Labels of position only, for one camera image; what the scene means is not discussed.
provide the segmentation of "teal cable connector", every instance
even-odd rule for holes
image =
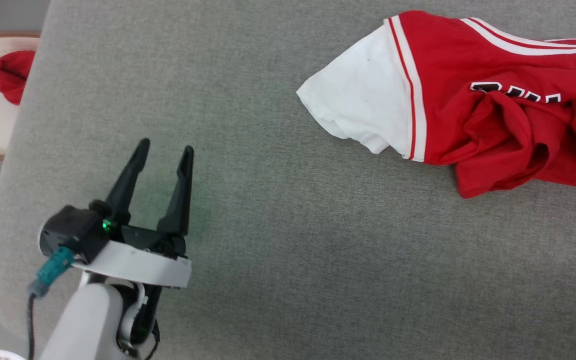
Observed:
[[[50,286],[73,266],[75,262],[75,255],[70,248],[60,247],[59,250],[50,256],[39,271],[37,271],[37,278],[28,285],[28,295],[34,295],[37,298],[42,298],[50,289]]]

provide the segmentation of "red cloth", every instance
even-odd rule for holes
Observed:
[[[15,51],[0,57],[0,92],[14,105],[21,103],[35,51]]]
[[[456,164],[464,198],[532,178],[576,186],[576,39],[422,11],[386,25],[413,109],[410,158]]]

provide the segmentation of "gray cushion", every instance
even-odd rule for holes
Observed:
[[[141,137],[154,227],[196,150],[190,287],[157,359],[576,359],[576,188],[471,200],[452,169],[372,155],[295,90],[409,9],[576,37],[566,0],[53,0],[0,176],[0,321],[25,336],[37,230],[103,198]],[[36,305],[45,344],[77,271]]]

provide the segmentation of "red stripe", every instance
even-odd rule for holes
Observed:
[[[408,73],[408,68],[406,68],[406,63],[404,62],[404,56],[402,54],[402,48],[400,48],[400,42],[397,40],[397,33],[395,32],[395,25],[393,25],[393,18],[389,18],[388,22],[390,23],[390,30],[392,31],[392,37],[395,39],[395,45],[397,46],[397,52],[399,54],[399,61],[401,66],[404,68],[404,73],[406,75],[406,79],[408,80],[408,84],[410,86],[410,109],[412,109],[412,141],[410,143],[410,157],[409,159],[412,160],[415,157],[415,142],[417,138],[417,121],[416,121],[416,114],[415,114],[415,89],[412,87],[412,80],[410,79],[410,75]]]
[[[513,45],[517,45],[517,46],[521,46],[522,48],[529,48],[529,49],[555,49],[555,50],[576,50],[576,47],[560,47],[560,46],[552,46],[549,45],[549,43],[547,43],[546,41],[540,41],[540,43],[543,43],[543,45],[531,45],[528,43],[523,43],[523,42],[519,42],[516,41],[514,39],[509,39],[504,37],[503,35],[500,35],[496,32],[494,32],[493,30],[489,29],[484,23],[480,23],[479,21],[477,21],[476,18],[472,18],[469,17],[468,18],[470,21],[472,21],[473,23],[476,23],[477,25],[479,25],[480,27],[486,29],[487,32],[489,32],[490,34],[494,35],[496,38],[499,38],[503,41],[505,41],[506,43],[510,43]]]

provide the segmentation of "black lettering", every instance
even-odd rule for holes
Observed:
[[[518,88],[517,86],[510,85],[510,89],[508,89],[508,91],[506,91],[505,93],[508,94],[508,96],[520,98],[521,96],[524,96],[526,90]]]
[[[534,93],[532,91],[528,91],[528,93],[526,94],[526,96],[524,96],[524,98],[527,100],[530,100],[530,101],[534,101],[534,102],[537,102],[537,101],[542,99],[541,96],[537,95],[536,93]]]
[[[501,91],[501,83],[500,82],[473,82],[472,84],[470,84],[470,89],[473,91],[483,91],[483,92]]]
[[[546,96],[546,103],[561,103],[562,102],[562,94],[554,93],[552,95]]]

